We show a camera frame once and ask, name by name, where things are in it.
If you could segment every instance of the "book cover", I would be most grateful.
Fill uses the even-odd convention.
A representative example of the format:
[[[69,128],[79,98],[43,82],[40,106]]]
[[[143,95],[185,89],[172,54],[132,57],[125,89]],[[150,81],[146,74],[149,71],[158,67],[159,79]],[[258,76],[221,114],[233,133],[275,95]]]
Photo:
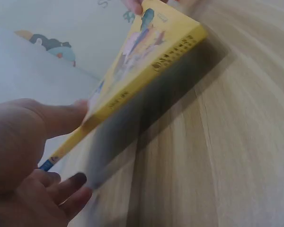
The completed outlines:
[[[206,38],[200,23],[171,6],[159,0],[144,0],[142,6],[143,14],[136,16],[116,60],[89,100],[84,123],[50,157],[47,166],[56,163],[163,70]]]

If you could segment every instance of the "wooden surface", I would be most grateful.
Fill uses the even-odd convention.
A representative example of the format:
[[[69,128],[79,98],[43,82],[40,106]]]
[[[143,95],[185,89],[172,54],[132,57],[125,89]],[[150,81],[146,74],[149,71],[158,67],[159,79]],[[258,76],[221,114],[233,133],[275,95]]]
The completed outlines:
[[[284,0],[184,10],[208,39],[68,156],[71,226],[284,227]]]

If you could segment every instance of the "fingernail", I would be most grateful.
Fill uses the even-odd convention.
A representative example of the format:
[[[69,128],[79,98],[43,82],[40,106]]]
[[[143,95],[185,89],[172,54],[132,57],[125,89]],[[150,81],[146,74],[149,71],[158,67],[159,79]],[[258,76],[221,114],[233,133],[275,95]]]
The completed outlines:
[[[86,99],[79,99],[76,102],[73,103],[73,105],[78,107],[87,107],[88,101]]]

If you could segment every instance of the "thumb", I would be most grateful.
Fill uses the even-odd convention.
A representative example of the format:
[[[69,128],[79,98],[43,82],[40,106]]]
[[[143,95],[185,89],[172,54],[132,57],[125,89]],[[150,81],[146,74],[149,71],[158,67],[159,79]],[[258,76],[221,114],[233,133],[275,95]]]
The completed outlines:
[[[9,102],[36,114],[46,130],[46,139],[68,134],[82,123],[88,107],[87,100],[78,100],[72,105],[44,105],[32,99],[18,99]]]

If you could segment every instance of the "cartoon illustration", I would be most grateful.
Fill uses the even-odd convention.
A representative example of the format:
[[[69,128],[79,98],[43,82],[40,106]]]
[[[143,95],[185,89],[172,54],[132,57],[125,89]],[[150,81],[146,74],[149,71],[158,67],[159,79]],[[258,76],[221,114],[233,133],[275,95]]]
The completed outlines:
[[[40,46],[52,55],[70,61],[74,67],[76,66],[76,55],[69,42],[62,43],[57,39],[48,39],[44,35],[32,34],[25,30],[16,31],[15,33],[29,40],[31,43]]]
[[[154,10],[147,9],[141,18],[140,31],[133,32],[126,40],[122,54],[116,64],[114,81],[110,88],[118,81],[121,81],[130,70],[138,67],[149,53],[164,42],[165,31],[154,27],[154,17]]]

